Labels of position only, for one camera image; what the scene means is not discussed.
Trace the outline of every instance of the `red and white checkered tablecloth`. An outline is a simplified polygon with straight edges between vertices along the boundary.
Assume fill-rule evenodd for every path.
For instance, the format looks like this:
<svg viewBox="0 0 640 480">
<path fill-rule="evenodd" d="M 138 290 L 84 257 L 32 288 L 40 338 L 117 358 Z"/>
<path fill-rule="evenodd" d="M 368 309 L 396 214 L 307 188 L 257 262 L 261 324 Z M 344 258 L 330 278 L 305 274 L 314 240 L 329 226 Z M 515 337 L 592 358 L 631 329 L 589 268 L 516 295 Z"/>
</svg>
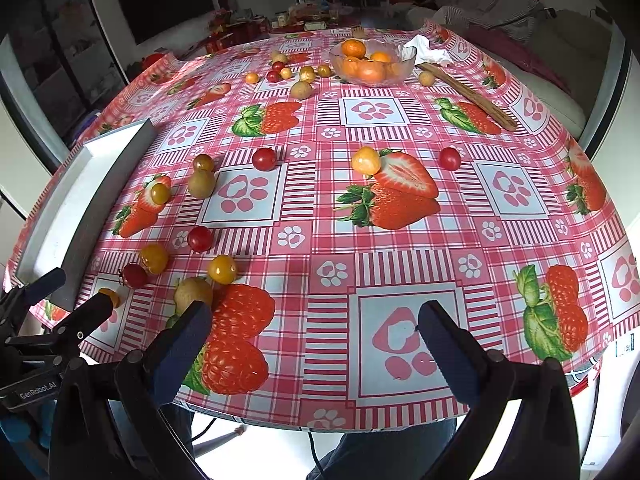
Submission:
<svg viewBox="0 0 640 480">
<path fill-rule="evenodd" d="M 437 42 L 433 24 L 422 33 Z M 483 85 L 482 53 L 453 33 L 440 45 L 455 60 L 447 71 L 516 119 L 516 132 L 488 136 L 455 127 L 434 100 L 460 102 L 460 95 L 441 82 L 420 86 L 416 70 L 391 88 L 318 79 L 314 95 L 295 112 L 298 126 L 264 137 L 232 133 L 244 107 L 290 100 L 295 79 L 244 82 L 248 71 L 267 72 L 271 50 L 306 53 L 297 56 L 308 58 L 293 65 L 297 70 L 327 62 L 329 49 L 349 35 L 347 29 L 291 34 L 190 62 L 165 56 L 83 134 L 82 141 L 151 118 L 158 138 L 113 207 L 78 303 L 101 286 L 117 288 L 118 270 L 135 261 L 145 244 L 160 242 L 171 253 L 168 269 L 130 291 L 110 321 L 87 338 L 87 354 L 108 362 L 149 345 L 174 313 L 175 282 L 205 276 L 216 254 L 231 254 L 241 269 L 239 282 L 264 288 L 276 301 L 273 321 L 252 341 L 269 364 L 269 378 L 255 392 L 229 397 L 183 386 L 177 401 L 256 424 L 365 431 L 459 415 L 466 407 L 451 395 L 424 343 L 412 338 L 417 311 L 435 298 L 484 348 L 537 362 L 524 337 L 525 303 L 513 277 L 526 265 L 535 265 L 541 281 L 554 264 L 570 266 L 578 276 L 578 304 L 589 331 L 564 362 L 565 370 L 638 325 L 638 270 L 613 202 L 607 198 L 586 216 L 575 213 L 565 197 L 575 182 L 564 161 L 567 131 L 509 73 L 495 89 Z M 369 35 L 405 43 L 412 33 Z M 220 82 L 231 84 L 224 98 L 190 108 Z M 381 108 L 385 113 L 375 112 Z M 337 196 L 363 182 L 351 171 L 350 158 L 364 144 L 418 158 L 440 189 L 441 212 L 396 231 L 336 221 Z M 250 157 L 261 146 L 276 149 L 276 170 L 259 173 L 252 167 Z M 454 173 L 437 164 L 446 146 L 462 156 Z M 199 153 L 213 156 L 220 169 L 218 188 L 205 201 L 186 192 L 191 161 Z M 174 196 L 156 225 L 127 239 L 112 235 L 113 215 L 157 173 L 171 177 Z M 13 279 L 41 203 L 42 198 L 21 233 L 7 278 Z M 187 246 L 186 234 L 196 224 L 214 229 L 209 253 L 194 254 Z M 55 323 L 42 305 L 33 313 Z"/>
</svg>

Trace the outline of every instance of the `tangerine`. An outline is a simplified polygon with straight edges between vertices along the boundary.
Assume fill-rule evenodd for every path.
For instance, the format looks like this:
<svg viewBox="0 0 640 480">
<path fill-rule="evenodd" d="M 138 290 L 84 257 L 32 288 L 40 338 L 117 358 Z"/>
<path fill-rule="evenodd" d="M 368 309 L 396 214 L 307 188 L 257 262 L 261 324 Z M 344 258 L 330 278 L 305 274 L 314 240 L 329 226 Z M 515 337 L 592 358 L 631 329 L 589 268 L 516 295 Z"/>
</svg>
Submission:
<svg viewBox="0 0 640 480">
<path fill-rule="evenodd" d="M 359 40 L 347 40 L 342 44 L 342 53 L 362 59 L 367 53 L 367 47 Z"/>
<path fill-rule="evenodd" d="M 374 52 L 369 56 L 372 61 L 381 61 L 382 63 L 391 63 L 391 56 L 386 52 Z"/>
<path fill-rule="evenodd" d="M 379 61 L 360 60 L 358 62 L 358 77 L 365 83 L 380 83 L 386 77 L 385 65 Z"/>
<path fill-rule="evenodd" d="M 342 71 L 346 77 L 356 77 L 358 75 L 358 62 L 360 60 L 357 57 L 347 56 L 342 62 Z"/>
</svg>

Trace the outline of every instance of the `fruit bowl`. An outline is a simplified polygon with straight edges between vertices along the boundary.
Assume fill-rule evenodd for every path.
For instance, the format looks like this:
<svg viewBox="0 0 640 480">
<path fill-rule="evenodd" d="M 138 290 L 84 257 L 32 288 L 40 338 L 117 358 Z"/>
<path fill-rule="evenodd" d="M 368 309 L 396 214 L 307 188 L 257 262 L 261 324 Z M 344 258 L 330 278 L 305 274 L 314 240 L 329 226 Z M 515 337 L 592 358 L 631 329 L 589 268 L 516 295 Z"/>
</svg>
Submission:
<svg viewBox="0 0 640 480">
<path fill-rule="evenodd" d="M 393 86 L 404 81 L 414 69 L 416 49 L 384 43 L 378 40 L 360 40 L 367 47 L 366 57 L 375 52 L 388 54 L 391 62 L 368 59 L 348 59 L 342 52 L 342 43 L 329 52 L 335 73 L 349 83 L 364 86 Z"/>
</svg>

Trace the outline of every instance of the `red cherry tomato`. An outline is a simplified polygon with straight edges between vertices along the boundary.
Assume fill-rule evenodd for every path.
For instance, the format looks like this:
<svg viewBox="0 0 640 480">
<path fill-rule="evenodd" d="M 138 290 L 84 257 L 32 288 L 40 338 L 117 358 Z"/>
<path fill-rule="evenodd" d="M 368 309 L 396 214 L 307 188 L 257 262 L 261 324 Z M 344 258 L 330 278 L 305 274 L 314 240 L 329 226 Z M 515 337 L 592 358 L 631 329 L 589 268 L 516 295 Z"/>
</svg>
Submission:
<svg viewBox="0 0 640 480">
<path fill-rule="evenodd" d="M 276 70 L 269 70 L 267 72 L 267 81 L 269 83 L 277 83 L 278 81 L 280 81 L 280 79 L 280 72 Z"/>
<path fill-rule="evenodd" d="M 120 271 L 120 275 L 122 276 L 124 284 L 134 290 L 141 288 L 148 283 L 148 277 L 146 276 L 145 269 L 138 264 L 125 265 Z"/>
<path fill-rule="evenodd" d="M 258 171 L 271 171 L 276 167 L 277 160 L 276 152 L 271 148 L 260 148 L 252 156 L 251 163 Z"/>
<path fill-rule="evenodd" d="M 460 159 L 458 150 L 449 146 L 448 148 L 440 150 L 438 163 L 444 170 L 456 171 L 460 167 L 460 164 L 462 164 L 462 160 Z"/>
<path fill-rule="evenodd" d="M 194 253 L 204 253 L 213 246 L 213 232 L 204 225 L 197 225 L 189 231 L 187 243 Z"/>
</svg>

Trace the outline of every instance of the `person's leg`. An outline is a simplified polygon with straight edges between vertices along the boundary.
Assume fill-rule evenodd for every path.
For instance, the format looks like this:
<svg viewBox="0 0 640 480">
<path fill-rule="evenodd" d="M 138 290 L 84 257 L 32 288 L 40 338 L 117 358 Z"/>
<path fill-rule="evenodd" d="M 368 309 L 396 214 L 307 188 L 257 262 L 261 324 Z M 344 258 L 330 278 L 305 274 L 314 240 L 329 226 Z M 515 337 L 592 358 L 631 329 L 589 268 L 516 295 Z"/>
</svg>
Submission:
<svg viewBox="0 0 640 480">
<path fill-rule="evenodd" d="M 456 431 L 456 420 L 402 431 L 347 433 L 320 463 L 325 480 L 419 480 Z M 322 480 L 316 467 L 307 480 Z"/>
</svg>

